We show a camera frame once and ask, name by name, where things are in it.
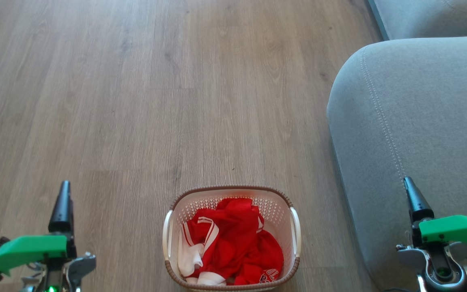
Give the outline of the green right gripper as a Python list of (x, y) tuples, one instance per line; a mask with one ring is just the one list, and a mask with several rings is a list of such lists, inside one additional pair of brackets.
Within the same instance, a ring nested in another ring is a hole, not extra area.
[(411, 177), (403, 178), (412, 225), (413, 247), (426, 249), (433, 243), (467, 244), (467, 216), (452, 215), (435, 218), (435, 214)]

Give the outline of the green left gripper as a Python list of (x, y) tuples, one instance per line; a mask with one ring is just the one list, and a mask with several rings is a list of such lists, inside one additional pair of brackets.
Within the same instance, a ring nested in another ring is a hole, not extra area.
[(72, 236), (74, 215), (70, 181), (61, 183), (48, 231), (52, 234), (19, 236), (13, 240), (4, 236), (0, 238), (0, 281), (10, 276), (13, 268), (35, 262), (46, 265), (51, 262), (66, 264), (77, 257)]

